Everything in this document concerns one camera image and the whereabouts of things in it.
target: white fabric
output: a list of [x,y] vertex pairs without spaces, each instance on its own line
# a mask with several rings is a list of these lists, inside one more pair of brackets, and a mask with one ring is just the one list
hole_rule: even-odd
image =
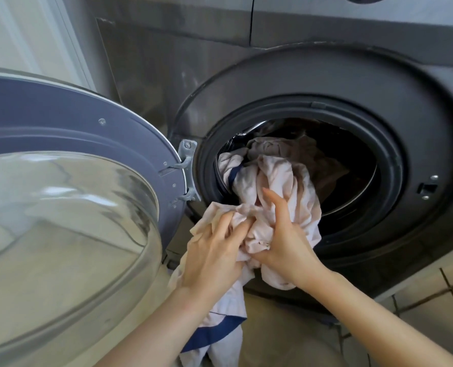
[[[245,157],[250,161],[237,173],[232,187],[242,204],[232,206],[211,203],[202,219],[190,231],[193,235],[190,242],[199,240],[208,224],[211,224],[214,230],[219,218],[227,211],[235,211],[228,234],[247,217],[256,218],[240,246],[237,257],[238,261],[247,263],[242,277],[215,304],[200,327],[218,325],[224,316],[247,317],[242,288],[254,277],[254,268],[260,267],[262,279],[272,287],[280,290],[295,287],[249,255],[268,250],[274,234],[275,207],[266,201],[262,188],[273,190],[288,202],[291,221],[301,226],[313,247],[321,240],[318,231],[321,208],[310,175],[313,173],[316,185],[326,197],[333,191],[336,180],[348,172],[338,161],[325,157],[316,148],[316,142],[305,135],[296,140],[262,137],[250,141],[247,148],[220,154],[218,170],[226,185],[231,170],[239,166]],[[171,288],[180,285],[186,255],[182,257],[179,267],[171,277]],[[215,367],[236,366],[241,346],[242,328],[239,326],[212,345],[181,353],[180,359],[184,367],[197,367],[207,352]]]

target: person's arm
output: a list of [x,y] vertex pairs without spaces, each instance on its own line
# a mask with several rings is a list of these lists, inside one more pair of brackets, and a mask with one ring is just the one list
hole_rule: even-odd
[[168,367],[177,358],[213,305],[240,277],[238,248],[252,225],[240,224],[225,239],[233,213],[223,215],[190,242],[182,285],[95,367]]
[[324,266],[291,223],[285,200],[268,189],[264,193],[276,207],[276,227],[270,250],[255,259],[324,305],[380,365],[453,367],[453,355]]

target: metal hinge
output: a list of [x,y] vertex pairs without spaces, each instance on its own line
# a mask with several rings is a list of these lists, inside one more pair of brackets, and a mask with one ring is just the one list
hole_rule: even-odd
[[178,198],[182,201],[201,201],[201,196],[199,196],[199,193],[196,190],[193,178],[193,159],[197,146],[198,143],[194,140],[182,140],[179,144],[179,150],[177,151],[182,162],[170,166],[174,169],[183,169],[186,175],[187,193]]

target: hand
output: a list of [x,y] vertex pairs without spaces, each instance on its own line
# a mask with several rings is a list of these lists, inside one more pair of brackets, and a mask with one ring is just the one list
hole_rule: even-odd
[[276,206],[276,227],[270,249],[252,255],[276,271],[286,281],[306,292],[313,290],[319,279],[332,273],[316,257],[305,233],[291,222],[288,203],[276,192],[263,188],[264,196]]
[[247,219],[228,238],[233,211],[220,217],[215,231],[211,224],[199,240],[187,245],[182,287],[189,287],[214,305],[242,273],[243,262],[237,262],[238,249],[254,220]]

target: tile floor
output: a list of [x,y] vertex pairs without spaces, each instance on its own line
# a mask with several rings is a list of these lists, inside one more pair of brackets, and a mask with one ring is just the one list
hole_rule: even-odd
[[[440,262],[442,265],[436,263],[425,276],[416,276],[417,279],[380,303],[453,353],[453,253]],[[162,266],[150,290],[123,322],[66,367],[93,366],[166,298],[169,276]],[[296,344],[303,345],[303,356],[309,355],[313,366],[378,366],[343,325],[322,325],[304,316],[299,309],[289,309],[248,294],[245,302],[249,318],[242,326],[245,347],[241,367],[284,366],[283,355]]]

